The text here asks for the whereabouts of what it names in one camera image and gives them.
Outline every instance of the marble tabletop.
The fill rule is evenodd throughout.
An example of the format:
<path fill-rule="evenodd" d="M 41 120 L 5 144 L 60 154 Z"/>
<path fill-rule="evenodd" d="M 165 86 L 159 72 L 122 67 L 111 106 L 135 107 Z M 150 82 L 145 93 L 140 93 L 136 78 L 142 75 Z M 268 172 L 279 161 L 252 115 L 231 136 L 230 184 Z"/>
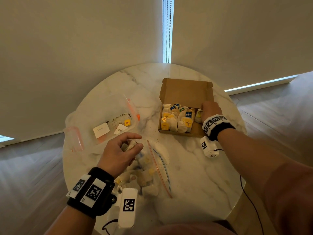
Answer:
<path fill-rule="evenodd" d="M 132 232 L 157 224 L 225 219 L 242 193 L 239 174 L 223 151 L 215 158 L 207 158 L 200 147 L 200 138 L 158 132 L 159 93 L 163 78 L 211 81 L 214 100 L 223 115 L 237 130 L 246 133 L 241 115 L 229 96 L 215 82 L 192 69 L 168 63 L 147 63 L 121 70 L 100 82 L 78 108 L 92 104 L 93 99 L 100 95 L 125 94 L 139 110 L 141 141 L 144 143 L 149 139 L 157 142 L 167 149 L 169 155 L 167 169 L 174 198 L 155 200 L 142 206 L 137 211 Z M 95 166 L 99 158 L 99 155 L 74 154 L 64 149 L 63 168 L 67 188 L 72 189 L 80 176 Z M 95 229 L 102 234 L 105 234 L 101 228 L 106 220 L 106 215 L 97 217 Z"/>

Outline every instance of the open cardboard box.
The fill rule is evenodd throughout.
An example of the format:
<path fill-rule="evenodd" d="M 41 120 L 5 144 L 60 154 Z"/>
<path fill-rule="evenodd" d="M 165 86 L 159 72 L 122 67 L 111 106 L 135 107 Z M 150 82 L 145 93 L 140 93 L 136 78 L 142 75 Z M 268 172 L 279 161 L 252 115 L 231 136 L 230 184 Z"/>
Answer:
<path fill-rule="evenodd" d="M 197 122 L 193 122 L 190 133 L 178 133 L 162 130 L 162 110 L 163 104 L 172 105 L 174 103 L 179 103 L 182 106 L 195 108 L 197 112 L 204 101 L 214 101 L 212 87 L 213 84 L 207 81 L 164 78 L 162 80 L 162 87 L 160 91 L 160 100 L 162 101 L 162 106 L 159 118 L 159 132 L 199 138 L 206 136 L 202 129 L 202 124 Z"/>

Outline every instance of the yellow tea tag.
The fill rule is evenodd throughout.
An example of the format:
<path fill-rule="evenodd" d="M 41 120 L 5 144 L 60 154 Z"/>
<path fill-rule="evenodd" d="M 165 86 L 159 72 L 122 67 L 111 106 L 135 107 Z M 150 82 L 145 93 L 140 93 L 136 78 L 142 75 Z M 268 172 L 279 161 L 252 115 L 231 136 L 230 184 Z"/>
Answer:
<path fill-rule="evenodd" d="M 125 126 L 130 126 L 131 125 L 131 120 L 125 120 L 124 121 Z"/>
<path fill-rule="evenodd" d="M 188 128 L 190 128 L 193 125 L 193 121 L 190 118 L 184 118 L 183 121 Z"/>
<path fill-rule="evenodd" d="M 161 123 L 161 129 L 162 130 L 169 130 L 170 124 L 169 123 Z"/>

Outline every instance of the wooden floor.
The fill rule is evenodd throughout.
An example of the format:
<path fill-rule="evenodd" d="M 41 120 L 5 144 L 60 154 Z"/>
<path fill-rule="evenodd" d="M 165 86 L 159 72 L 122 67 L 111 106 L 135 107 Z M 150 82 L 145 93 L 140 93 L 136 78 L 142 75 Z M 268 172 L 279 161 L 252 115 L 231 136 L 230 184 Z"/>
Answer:
<path fill-rule="evenodd" d="M 313 166 L 313 73 L 290 84 L 232 96 L 248 134 Z M 66 204 L 63 134 L 0 148 L 0 234 L 42 235 Z M 276 234 L 260 199 L 247 185 L 266 235 Z M 239 235 L 261 234 L 253 206 L 242 195 L 228 220 Z"/>

